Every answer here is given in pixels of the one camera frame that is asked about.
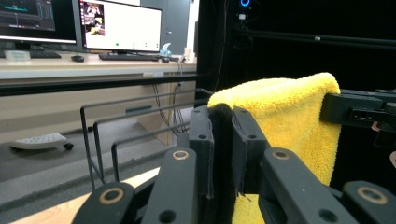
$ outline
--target microfiber towel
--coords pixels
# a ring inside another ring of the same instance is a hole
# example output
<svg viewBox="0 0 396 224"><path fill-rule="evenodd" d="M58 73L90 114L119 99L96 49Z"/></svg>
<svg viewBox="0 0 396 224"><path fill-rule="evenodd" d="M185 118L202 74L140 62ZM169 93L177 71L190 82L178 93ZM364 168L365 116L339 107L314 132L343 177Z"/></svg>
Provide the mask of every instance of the microfiber towel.
<svg viewBox="0 0 396 224"><path fill-rule="evenodd" d="M292 150L324 185L330 185L341 125L319 120L326 93L340 93L329 73L301 78L265 78L214 93L208 107L243 107L272 147ZM263 223L258 195L237 197L233 223Z"/></svg>

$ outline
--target keyboard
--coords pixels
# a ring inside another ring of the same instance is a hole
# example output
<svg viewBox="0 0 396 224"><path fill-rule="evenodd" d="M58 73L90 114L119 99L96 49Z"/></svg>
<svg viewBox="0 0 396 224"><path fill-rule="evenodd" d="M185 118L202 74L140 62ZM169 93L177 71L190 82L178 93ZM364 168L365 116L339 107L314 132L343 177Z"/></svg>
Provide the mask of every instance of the keyboard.
<svg viewBox="0 0 396 224"><path fill-rule="evenodd" d="M160 58L153 55L132 55L132 54L99 54L99 58L104 61L154 61Z"/></svg>
<svg viewBox="0 0 396 224"><path fill-rule="evenodd" d="M62 58L56 52L53 51L42 51L42 50L29 50L31 58L46 58L46 59L56 59ZM6 58L6 54L3 50L0 50L0 58Z"/></svg>

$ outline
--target computer monitor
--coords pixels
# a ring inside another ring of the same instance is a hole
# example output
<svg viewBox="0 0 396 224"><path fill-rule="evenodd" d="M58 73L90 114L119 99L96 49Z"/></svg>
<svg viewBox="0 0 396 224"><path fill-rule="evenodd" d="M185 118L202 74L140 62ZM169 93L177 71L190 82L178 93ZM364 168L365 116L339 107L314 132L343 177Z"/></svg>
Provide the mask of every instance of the computer monitor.
<svg viewBox="0 0 396 224"><path fill-rule="evenodd" d="M77 44L72 0L0 0L0 41Z"/></svg>
<svg viewBox="0 0 396 224"><path fill-rule="evenodd" d="M162 11L124 2L79 0L84 49L160 51Z"/></svg>

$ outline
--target dark background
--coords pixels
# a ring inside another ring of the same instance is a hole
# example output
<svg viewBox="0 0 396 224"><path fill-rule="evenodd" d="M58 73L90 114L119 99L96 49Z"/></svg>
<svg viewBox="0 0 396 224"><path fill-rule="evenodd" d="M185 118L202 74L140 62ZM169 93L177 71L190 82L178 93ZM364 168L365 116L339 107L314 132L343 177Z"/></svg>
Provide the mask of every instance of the dark background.
<svg viewBox="0 0 396 224"><path fill-rule="evenodd" d="M219 91L265 77L332 73L341 89L396 88L394 1L200 1L198 87ZM247 12L246 22L237 18ZM343 126L331 186L366 180L396 193L395 147L375 147L376 132Z"/></svg>

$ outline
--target blue light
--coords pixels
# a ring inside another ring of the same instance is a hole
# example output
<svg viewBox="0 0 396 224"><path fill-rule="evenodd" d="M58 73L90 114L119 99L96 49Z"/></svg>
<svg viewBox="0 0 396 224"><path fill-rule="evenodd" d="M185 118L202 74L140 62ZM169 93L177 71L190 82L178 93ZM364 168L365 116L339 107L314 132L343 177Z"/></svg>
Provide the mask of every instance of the blue light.
<svg viewBox="0 0 396 224"><path fill-rule="evenodd" d="M241 0L241 6L242 7L248 7L248 5L250 4L250 0Z"/></svg>

